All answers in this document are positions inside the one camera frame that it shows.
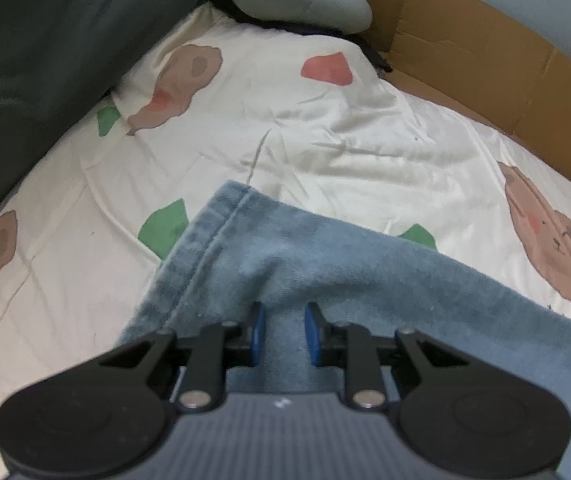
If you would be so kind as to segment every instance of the cardboard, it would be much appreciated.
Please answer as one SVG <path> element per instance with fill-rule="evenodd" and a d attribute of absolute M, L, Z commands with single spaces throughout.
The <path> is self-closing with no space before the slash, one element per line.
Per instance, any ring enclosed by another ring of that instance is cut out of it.
<path fill-rule="evenodd" d="M 368 0 L 399 89 L 504 132 L 571 180 L 571 60 L 479 0 Z"/>

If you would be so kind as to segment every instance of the printed bedding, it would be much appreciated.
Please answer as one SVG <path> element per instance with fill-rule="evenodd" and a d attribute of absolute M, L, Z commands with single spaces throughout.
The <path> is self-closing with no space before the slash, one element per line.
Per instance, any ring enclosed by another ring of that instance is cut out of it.
<path fill-rule="evenodd" d="M 230 179 L 429 246 L 571 318 L 569 181 L 380 80 L 351 43 L 239 25 L 206 4 L 0 212 L 0 403 L 114 345 Z"/>

